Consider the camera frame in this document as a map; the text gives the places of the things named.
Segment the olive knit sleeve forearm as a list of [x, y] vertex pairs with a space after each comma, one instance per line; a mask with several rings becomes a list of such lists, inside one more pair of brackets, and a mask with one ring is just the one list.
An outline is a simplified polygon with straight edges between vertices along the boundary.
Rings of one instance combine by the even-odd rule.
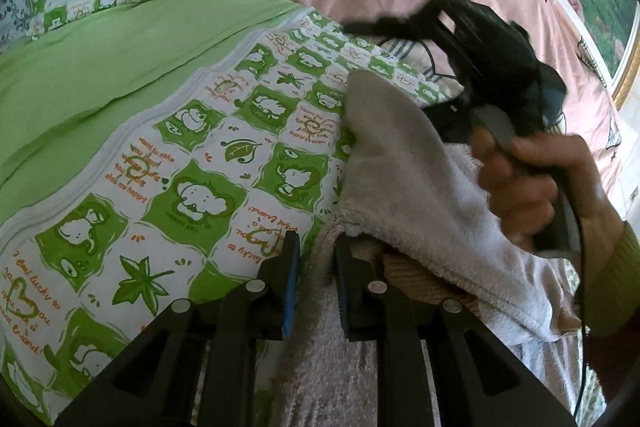
[[584, 290], [588, 365], [612, 401], [639, 358], [639, 243], [628, 223], [587, 218]]

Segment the person's right hand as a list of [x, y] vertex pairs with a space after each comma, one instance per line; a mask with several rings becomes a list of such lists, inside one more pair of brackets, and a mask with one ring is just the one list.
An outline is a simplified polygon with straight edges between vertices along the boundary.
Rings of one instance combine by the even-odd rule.
[[[559, 195], [558, 184], [548, 174], [518, 173], [486, 129], [473, 132], [471, 150], [482, 164], [478, 184], [489, 195], [489, 209], [499, 219], [502, 233], [531, 253], [533, 236], [550, 225], [554, 217], [552, 204]], [[539, 133], [513, 139], [511, 152], [526, 165], [558, 168], [564, 174], [567, 192], [582, 222], [586, 273], [600, 272], [620, 243], [625, 223], [603, 190], [584, 139], [579, 135]]]

